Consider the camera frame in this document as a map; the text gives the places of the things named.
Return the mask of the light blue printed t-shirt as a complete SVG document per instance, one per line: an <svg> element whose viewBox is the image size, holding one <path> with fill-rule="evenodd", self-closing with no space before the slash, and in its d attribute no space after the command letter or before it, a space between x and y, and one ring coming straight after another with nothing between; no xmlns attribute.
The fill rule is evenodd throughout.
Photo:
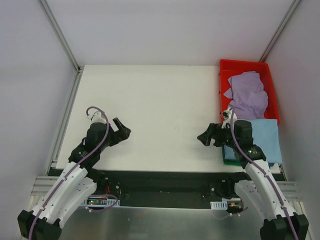
<svg viewBox="0 0 320 240"><path fill-rule="evenodd" d="M276 119L250 120L253 143L261 148L269 164L282 164L279 128Z"/></svg>

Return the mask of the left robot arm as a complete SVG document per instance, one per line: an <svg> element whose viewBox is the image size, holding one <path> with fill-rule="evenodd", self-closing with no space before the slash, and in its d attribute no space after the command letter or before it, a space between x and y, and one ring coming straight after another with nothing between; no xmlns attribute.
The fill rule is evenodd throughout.
<svg viewBox="0 0 320 240"><path fill-rule="evenodd" d="M86 136L72 150L62 173L47 194L17 217L20 234L28 240L57 240L69 217L91 195L107 195L106 175L94 168L101 153L130 137L118 118L113 130L104 119L92 121Z"/></svg>

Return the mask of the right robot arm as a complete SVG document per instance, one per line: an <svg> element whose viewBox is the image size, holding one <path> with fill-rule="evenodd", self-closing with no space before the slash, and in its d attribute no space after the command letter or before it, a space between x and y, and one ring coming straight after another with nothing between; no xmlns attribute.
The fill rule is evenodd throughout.
<svg viewBox="0 0 320 240"><path fill-rule="evenodd" d="M263 240L304 240L309 221L298 214L282 193L273 177L262 149L254 144L252 124L235 120L223 125L210 123L206 131L197 136L204 145L228 146L240 161L248 180L232 180L225 184L230 197L239 196L249 209L256 210L261 219L260 237Z"/></svg>

